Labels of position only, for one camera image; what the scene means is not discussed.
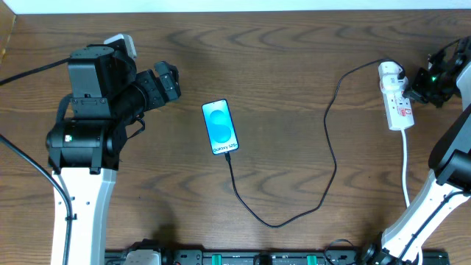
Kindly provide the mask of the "blue Galaxy smartphone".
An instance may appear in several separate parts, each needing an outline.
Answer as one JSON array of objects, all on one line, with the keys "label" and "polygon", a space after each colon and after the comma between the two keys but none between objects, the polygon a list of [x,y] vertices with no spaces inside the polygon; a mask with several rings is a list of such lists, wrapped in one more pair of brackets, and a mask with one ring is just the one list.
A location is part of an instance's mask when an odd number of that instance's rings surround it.
[{"label": "blue Galaxy smartphone", "polygon": [[232,152],[239,148],[238,137],[226,99],[203,104],[202,114],[210,149],[214,155]]}]

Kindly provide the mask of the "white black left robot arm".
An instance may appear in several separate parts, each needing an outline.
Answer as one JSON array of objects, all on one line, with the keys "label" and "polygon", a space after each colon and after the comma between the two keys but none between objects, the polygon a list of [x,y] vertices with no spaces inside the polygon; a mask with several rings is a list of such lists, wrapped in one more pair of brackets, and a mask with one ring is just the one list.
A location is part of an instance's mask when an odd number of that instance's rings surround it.
[{"label": "white black left robot arm", "polygon": [[71,95],[46,136],[54,194],[52,264],[103,264],[106,225],[127,126],[177,100],[179,73],[166,61],[138,72],[123,43],[71,53]]}]

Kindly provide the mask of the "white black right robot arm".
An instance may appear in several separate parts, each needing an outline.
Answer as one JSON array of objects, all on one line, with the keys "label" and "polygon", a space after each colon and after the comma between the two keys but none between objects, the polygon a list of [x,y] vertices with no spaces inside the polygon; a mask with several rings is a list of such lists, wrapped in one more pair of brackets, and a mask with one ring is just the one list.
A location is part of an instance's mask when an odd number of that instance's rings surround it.
[{"label": "white black right robot arm", "polygon": [[389,128],[403,133],[414,119],[411,102],[441,107],[452,96],[462,112],[439,139],[428,159],[424,186],[402,216],[364,249],[358,264],[415,264],[422,245],[455,208],[470,198],[470,38],[453,41],[451,57],[444,49],[429,55],[413,82],[392,60],[378,67]]}]

